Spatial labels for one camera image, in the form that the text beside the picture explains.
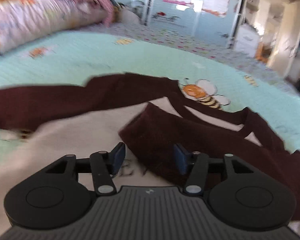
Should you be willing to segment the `grey and maroon sweatshirt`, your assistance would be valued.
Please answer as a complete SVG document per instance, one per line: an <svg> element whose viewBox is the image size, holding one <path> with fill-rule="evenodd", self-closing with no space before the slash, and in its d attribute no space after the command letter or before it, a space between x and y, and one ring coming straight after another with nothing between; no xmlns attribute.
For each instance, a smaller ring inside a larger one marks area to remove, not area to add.
<svg viewBox="0 0 300 240"><path fill-rule="evenodd" d="M177 143L213 158L240 157L293 191L290 227L300 235L300 152L288 152L258 113L201 105L185 98L175 80L127 73L94 77L85 86L0 89L0 128L31 135L0 163L0 235L10 226L4 197L14 185L63 155L85 158L119 141L128 153L117 186L183 186Z"/></svg>

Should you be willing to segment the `teal bee-pattern bedspread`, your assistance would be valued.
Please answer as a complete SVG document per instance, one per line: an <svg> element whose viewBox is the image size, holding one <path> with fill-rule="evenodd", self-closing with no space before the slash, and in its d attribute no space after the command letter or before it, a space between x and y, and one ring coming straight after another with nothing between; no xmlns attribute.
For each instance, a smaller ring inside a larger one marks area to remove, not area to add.
<svg viewBox="0 0 300 240"><path fill-rule="evenodd" d="M211 48L194 43L194 52L164 46L172 33L151 33L149 42L132 39L114 26L63 31L21 46L0 57L0 89L23 85L83 86L96 76L136 73L168 77L179 87L209 81L237 112L257 112L282 139L288 152L300 150L300 95L275 73L259 64L229 66L208 59ZM0 130L0 181L14 185L66 152L84 157L109 149L118 131L142 106L84 114L41 126L32 139L17 139Z"/></svg>

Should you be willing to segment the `white drawer cabinet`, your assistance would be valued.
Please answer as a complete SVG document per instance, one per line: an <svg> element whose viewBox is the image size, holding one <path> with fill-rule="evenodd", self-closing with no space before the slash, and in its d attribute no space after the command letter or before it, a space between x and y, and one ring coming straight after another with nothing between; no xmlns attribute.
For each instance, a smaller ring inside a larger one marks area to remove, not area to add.
<svg viewBox="0 0 300 240"><path fill-rule="evenodd" d="M260 39L255 28L248 24L240 25L234 42L234 50L253 58L257 53Z"/></svg>

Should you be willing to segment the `white room door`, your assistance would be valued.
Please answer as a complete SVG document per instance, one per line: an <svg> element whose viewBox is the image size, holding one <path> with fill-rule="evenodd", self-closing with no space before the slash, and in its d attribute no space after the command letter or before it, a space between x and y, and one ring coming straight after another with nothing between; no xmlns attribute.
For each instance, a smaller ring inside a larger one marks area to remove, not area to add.
<svg viewBox="0 0 300 240"><path fill-rule="evenodd" d="M267 66L281 77L291 69L300 43L300 0L285 5L274 49Z"/></svg>

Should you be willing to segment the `blue sliding-door wardrobe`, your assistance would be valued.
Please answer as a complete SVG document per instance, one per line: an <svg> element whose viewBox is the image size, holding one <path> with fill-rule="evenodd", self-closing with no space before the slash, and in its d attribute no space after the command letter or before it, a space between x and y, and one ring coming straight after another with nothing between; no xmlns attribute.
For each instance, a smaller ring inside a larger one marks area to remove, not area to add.
<svg viewBox="0 0 300 240"><path fill-rule="evenodd" d="M280 18L285 6L300 0L114 0L137 14L142 24L185 34L221 46L234 42L239 26L262 34L270 15Z"/></svg>

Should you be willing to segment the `floral rolled quilt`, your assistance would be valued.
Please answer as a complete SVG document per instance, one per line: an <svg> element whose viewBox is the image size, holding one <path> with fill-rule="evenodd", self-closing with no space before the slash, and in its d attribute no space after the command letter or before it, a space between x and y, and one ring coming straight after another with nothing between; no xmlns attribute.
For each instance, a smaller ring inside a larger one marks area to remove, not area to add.
<svg viewBox="0 0 300 240"><path fill-rule="evenodd" d="M52 33L100 23L107 11L92 0L5 0L0 2L0 55Z"/></svg>

